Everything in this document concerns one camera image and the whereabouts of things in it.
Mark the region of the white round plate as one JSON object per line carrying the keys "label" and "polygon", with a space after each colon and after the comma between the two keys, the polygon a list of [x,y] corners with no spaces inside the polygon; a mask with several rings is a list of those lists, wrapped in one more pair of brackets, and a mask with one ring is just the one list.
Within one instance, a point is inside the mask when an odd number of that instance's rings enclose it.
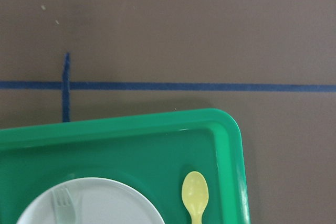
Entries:
{"label": "white round plate", "polygon": [[163,223],[159,211],[141,193],[121,182],[98,177],[78,178],[58,184],[23,211],[18,223],[56,223],[52,191],[67,188],[76,223]]}

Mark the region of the yellow plastic spoon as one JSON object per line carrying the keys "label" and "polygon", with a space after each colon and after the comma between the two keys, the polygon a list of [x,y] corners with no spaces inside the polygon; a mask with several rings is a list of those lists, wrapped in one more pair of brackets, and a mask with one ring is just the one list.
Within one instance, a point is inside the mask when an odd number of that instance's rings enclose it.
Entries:
{"label": "yellow plastic spoon", "polygon": [[182,183],[182,202],[190,214],[191,223],[202,223],[203,213],[209,201],[208,185],[197,171],[189,172]]}

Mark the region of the green plastic tray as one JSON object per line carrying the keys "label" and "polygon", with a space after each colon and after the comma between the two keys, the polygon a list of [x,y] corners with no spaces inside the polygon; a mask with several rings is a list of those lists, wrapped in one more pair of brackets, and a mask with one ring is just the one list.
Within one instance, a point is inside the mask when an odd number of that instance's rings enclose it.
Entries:
{"label": "green plastic tray", "polygon": [[250,223],[242,136],[218,109],[1,130],[1,223],[49,188],[100,177],[142,193],[166,223],[190,223],[181,199],[191,171],[206,179],[203,223]]}

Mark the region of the pale green plastic fork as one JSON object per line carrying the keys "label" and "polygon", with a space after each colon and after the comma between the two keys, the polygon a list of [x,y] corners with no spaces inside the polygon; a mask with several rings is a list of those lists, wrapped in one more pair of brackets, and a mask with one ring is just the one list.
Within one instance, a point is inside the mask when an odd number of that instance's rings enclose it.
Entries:
{"label": "pale green plastic fork", "polygon": [[51,193],[56,223],[75,224],[76,211],[69,190],[65,187],[56,188]]}

